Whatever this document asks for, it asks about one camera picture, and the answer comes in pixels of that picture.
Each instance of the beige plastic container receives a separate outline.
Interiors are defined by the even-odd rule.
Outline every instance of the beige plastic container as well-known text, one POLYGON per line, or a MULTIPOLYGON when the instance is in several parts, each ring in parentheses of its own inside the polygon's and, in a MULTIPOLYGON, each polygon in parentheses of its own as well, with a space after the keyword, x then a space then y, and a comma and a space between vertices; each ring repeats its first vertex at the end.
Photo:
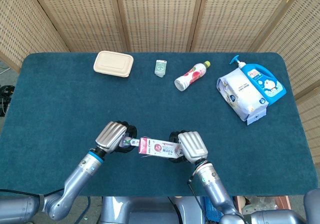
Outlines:
POLYGON ((131 55, 103 50, 96 56, 93 69, 97 73, 126 78, 131 72, 133 62, 131 55))

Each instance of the white bottle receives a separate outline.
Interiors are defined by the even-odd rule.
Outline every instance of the white bottle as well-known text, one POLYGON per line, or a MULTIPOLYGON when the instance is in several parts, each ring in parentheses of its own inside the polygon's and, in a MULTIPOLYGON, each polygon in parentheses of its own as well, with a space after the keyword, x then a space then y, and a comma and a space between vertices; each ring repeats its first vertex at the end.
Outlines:
POLYGON ((179 91, 184 91, 190 86, 194 81, 201 78, 207 72, 207 68, 210 67, 210 62, 207 60, 204 63, 198 63, 193 66, 193 68, 186 74, 175 79, 174 85, 179 91))

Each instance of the blue pump bottle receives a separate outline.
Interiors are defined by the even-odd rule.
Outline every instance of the blue pump bottle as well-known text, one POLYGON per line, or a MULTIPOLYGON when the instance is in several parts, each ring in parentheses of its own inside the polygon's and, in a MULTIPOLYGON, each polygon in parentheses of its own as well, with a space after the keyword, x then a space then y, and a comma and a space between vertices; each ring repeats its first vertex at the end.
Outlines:
POLYGON ((243 61, 239 61, 238 57, 239 55, 236 55, 232 58, 229 64, 232 64, 233 62, 238 63, 241 71, 269 102, 268 106, 271 106, 287 93, 285 87, 268 69, 255 63, 246 64, 243 61))

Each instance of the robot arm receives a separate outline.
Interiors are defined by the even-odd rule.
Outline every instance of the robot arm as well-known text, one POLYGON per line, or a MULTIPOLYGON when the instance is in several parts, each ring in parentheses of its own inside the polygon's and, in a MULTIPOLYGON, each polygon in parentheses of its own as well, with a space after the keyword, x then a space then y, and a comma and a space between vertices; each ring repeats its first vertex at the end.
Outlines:
MULTIPOLYGON (((292 210, 265 210, 256 211, 252 215, 241 215, 235 208, 215 168, 207 161, 208 150, 199 133, 196 131, 180 133, 178 141, 186 159, 196 165, 193 176, 198 176, 213 206, 224 214, 220 219, 220 224, 306 224, 292 210)), ((307 207, 307 203, 311 203, 315 207, 319 205, 320 190, 317 192, 317 195, 317 200, 315 198, 309 199, 310 196, 315 196, 314 194, 309 194, 307 198, 304 198, 306 210, 310 210, 307 207)), ((312 213, 311 211, 309 213, 306 211, 309 224, 318 223, 315 220, 320 220, 320 214, 317 213, 318 211, 312 211, 312 213)))
POLYGON ((66 217, 70 209, 104 162, 105 154, 110 154, 119 146, 127 127, 126 122, 109 122, 95 140, 96 148, 91 149, 64 183, 63 195, 57 193, 45 197, 18 197, 0 200, 0 224, 14 224, 29 221, 38 211, 46 213, 52 220, 66 217))

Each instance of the green cap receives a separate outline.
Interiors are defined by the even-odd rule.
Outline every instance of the green cap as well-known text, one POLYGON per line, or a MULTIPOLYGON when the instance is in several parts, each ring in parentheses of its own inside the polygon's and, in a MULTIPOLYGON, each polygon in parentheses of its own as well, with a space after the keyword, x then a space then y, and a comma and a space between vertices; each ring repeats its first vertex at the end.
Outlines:
POLYGON ((204 63, 205 67, 208 69, 210 67, 210 61, 206 60, 204 63))

